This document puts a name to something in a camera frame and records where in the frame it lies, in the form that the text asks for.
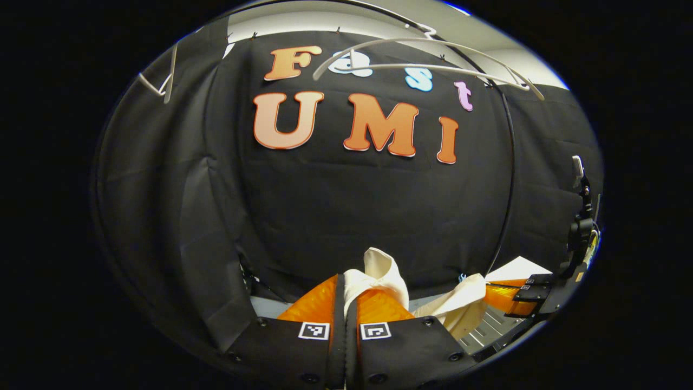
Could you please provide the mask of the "black backdrop cloth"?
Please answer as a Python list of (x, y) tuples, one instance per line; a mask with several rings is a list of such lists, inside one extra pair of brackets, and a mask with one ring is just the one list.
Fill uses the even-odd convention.
[(226, 349), (250, 320), (247, 287), (292, 302), (391, 254), (411, 298), (523, 256), (564, 260), (580, 199), (572, 156), (604, 186), (596, 134), (569, 89), (544, 99), (431, 69), (441, 46), (355, 51), (374, 32), (208, 25), (134, 81), (97, 147), (96, 219), (137, 304), (181, 342)]

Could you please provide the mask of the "white flat board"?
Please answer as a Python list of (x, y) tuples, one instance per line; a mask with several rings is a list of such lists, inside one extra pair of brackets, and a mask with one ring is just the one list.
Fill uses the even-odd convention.
[(529, 279), (532, 275), (544, 274), (551, 275), (552, 272), (529, 259), (519, 256), (487, 274), (485, 281), (518, 281)]

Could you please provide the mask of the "row of black backdrop clips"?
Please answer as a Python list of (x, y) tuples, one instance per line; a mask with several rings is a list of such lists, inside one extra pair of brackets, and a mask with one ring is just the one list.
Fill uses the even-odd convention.
[(386, 24), (365, 24), (365, 25), (347, 25), (346, 22), (337, 22), (337, 24), (251, 24), (238, 23), (229, 24), (227, 26), (227, 47), (222, 55), (225, 58), (238, 41), (249, 40), (253, 33), (258, 33), (258, 36), (272, 35), (277, 33), (288, 32), (307, 32), (320, 31), (330, 32), (334, 35), (344, 35), (346, 33), (365, 35), (369, 37), (389, 39), (389, 38), (422, 38), (426, 41), (443, 39), (438, 37), (427, 37), (422, 33), (414, 33), (411, 29), (397, 27), (396, 25)]

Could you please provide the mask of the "cream button jacket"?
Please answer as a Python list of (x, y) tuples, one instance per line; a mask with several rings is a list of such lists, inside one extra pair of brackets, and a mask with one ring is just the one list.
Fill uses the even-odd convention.
[(433, 316), (456, 339), (475, 330), (487, 311), (483, 300), (487, 281), (480, 274), (465, 277), (457, 286), (420, 306), (409, 310), (409, 293), (395, 259), (386, 252), (369, 248), (364, 253), (364, 271), (344, 272), (344, 307), (359, 304), (359, 323), (408, 320)]

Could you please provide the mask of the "white plastic hanger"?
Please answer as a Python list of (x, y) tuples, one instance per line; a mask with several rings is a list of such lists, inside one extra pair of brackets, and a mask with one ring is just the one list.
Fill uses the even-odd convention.
[(179, 44), (174, 44), (159, 59), (137, 75), (137, 81), (156, 96), (163, 97), (167, 104), (171, 99)]
[(312, 73), (312, 79), (314, 81), (319, 81), (323, 74), (329, 69), (329, 67), (334, 64), (337, 60), (341, 59), (343, 55), (346, 54), (352, 54), (354, 51), (357, 49), (364, 49), (364, 48), (369, 48), (369, 47), (374, 47), (382, 44), (389, 44), (389, 43), (409, 43), (409, 42), (417, 42), (417, 43), (426, 43), (430, 45), (438, 45), (438, 46), (444, 46), (444, 47), (451, 47), (455, 49), (460, 49), (463, 54), (465, 52), (470, 52), (473, 54), (480, 55), (484, 57), (485, 59), (488, 59), (492, 62), (495, 62), (496, 64), (499, 64), (505, 71), (509, 72), (512, 75), (513, 80), (507, 80), (503, 79), (503, 77), (499, 76), (493, 76), (491, 74), (488, 74), (485, 71), (473, 71), (473, 70), (468, 70), (468, 69), (462, 69), (462, 68), (456, 68), (456, 67), (451, 67), (448, 65), (432, 65), (432, 64), (422, 64), (422, 63), (387, 63), (387, 64), (375, 64), (375, 65), (367, 65), (364, 67), (355, 67), (353, 64), (350, 64), (350, 67), (346, 69), (347, 72), (354, 72), (357, 70), (379, 70), (379, 69), (406, 69), (406, 68), (428, 68), (428, 69), (435, 69), (435, 70), (441, 70), (444, 72), (450, 72), (450, 73), (456, 73), (456, 74), (463, 74), (463, 75), (471, 75), (475, 77), (481, 77), (482, 79), (488, 79), (489, 81), (500, 81), (500, 82), (505, 82), (506, 85), (510, 87), (515, 87), (516, 89), (523, 90), (523, 91), (531, 91), (540, 101), (545, 101), (545, 96), (544, 94), (538, 89), (537, 86), (535, 86), (534, 82), (530, 81), (526, 76), (520, 74), (519, 71), (516, 69), (513, 69), (510, 65), (505, 64), (505, 62), (502, 62), (502, 60), (493, 57), (490, 54), (487, 54), (483, 51), (479, 51), (475, 48), (465, 46), (462, 44), (454, 43), (454, 42), (448, 42), (445, 40), (441, 39), (433, 39), (431, 33), (426, 33), (426, 36), (424, 38), (418, 38), (418, 37), (397, 37), (397, 38), (388, 38), (388, 39), (377, 39), (377, 40), (371, 40), (367, 41), (364, 43), (359, 43), (354, 46), (347, 47), (343, 49), (342, 51), (337, 52), (337, 54), (332, 55), (329, 57), (329, 59), (324, 60), (317, 69)]

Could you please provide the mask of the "black clothes rack rail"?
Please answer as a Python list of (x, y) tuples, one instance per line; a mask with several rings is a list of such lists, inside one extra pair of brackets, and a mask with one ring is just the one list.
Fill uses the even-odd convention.
[[(228, 13), (227, 26), (247, 22), (396, 25), (354, 0)], [(503, 93), (481, 77), (428, 68), (346, 71), (387, 63), (482, 71), (460, 49), (417, 42), (357, 49), (314, 81), (324, 60), (381, 39), (338, 33), (253, 33), (215, 77), (211, 128), (225, 136), (243, 191), (249, 258), (299, 279), (361, 266), (369, 247), (394, 255), (406, 276), (486, 271), (507, 237), (517, 183)]]

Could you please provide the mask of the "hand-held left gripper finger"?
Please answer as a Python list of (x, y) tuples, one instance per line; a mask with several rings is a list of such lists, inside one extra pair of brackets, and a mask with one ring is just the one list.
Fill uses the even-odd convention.
[(340, 390), (345, 383), (344, 287), (344, 276), (329, 277), (277, 318), (256, 318), (225, 358), (255, 390)]
[(415, 317), (384, 291), (349, 306), (346, 390), (443, 390), (475, 365), (436, 317)]

